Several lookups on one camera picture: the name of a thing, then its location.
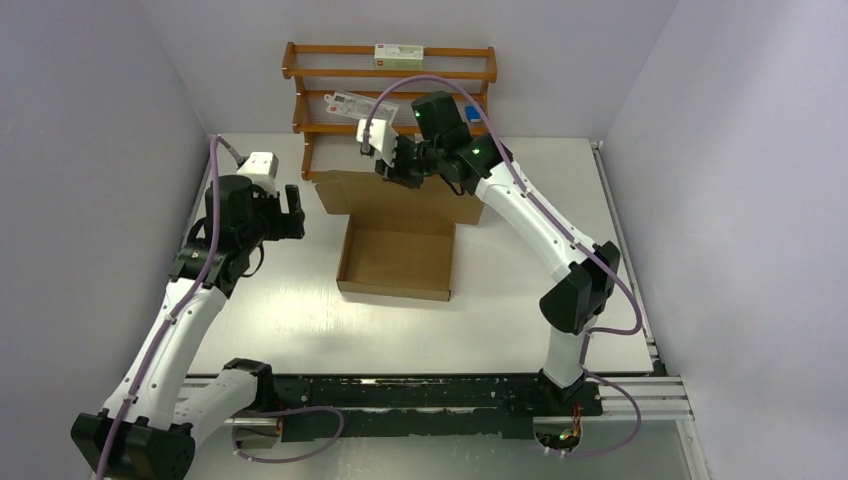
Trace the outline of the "brown cardboard box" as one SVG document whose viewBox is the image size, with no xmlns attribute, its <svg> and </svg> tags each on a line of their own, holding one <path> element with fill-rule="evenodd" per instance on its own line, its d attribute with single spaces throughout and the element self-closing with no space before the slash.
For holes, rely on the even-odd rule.
<svg viewBox="0 0 848 480">
<path fill-rule="evenodd" d="M 343 293 L 447 302 L 456 230 L 484 209 L 438 178 L 407 189 L 375 173 L 329 170 L 313 178 L 330 215 L 346 215 L 336 284 Z"/>
</svg>

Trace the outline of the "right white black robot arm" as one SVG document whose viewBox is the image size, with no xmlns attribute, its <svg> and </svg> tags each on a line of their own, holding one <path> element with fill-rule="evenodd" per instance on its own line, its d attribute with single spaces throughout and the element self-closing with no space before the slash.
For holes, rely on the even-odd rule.
<svg viewBox="0 0 848 480">
<path fill-rule="evenodd" d="M 409 189 L 438 177 L 456 195 L 469 194 L 498 213 L 530 246 L 554 284 L 539 308 L 551 326 L 539 391 L 542 406 L 562 414 L 585 380 L 582 348 L 587 330 L 614 289 L 618 247 L 595 242 L 558 213 L 528 180 L 512 152 L 495 136 L 472 135 L 453 96 L 437 91 L 414 100 L 422 136 L 415 142 L 385 120 L 362 120 L 357 139 L 384 180 Z"/>
</svg>

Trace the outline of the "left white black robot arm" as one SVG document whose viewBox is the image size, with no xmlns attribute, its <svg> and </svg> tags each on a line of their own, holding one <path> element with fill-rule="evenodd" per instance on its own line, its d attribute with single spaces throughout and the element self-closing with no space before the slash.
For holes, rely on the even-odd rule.
<svg viewBox="0 0 848 480">
<path fill-rule="evenodd" d="M 81 413 L 71 438 L 100 477 L 182 479 L 200 444 L 233 414 L 261 416 L 280 404 L 270 365 L 236 358 L 179 401 L 188 369 L 250 256 L 267 242 L 304 237 L 297 186 L 225 175 L 205 193 L 206 216 L 190 229 L 168 274 L 142 349 L 96 414 Z"/>
</svg>

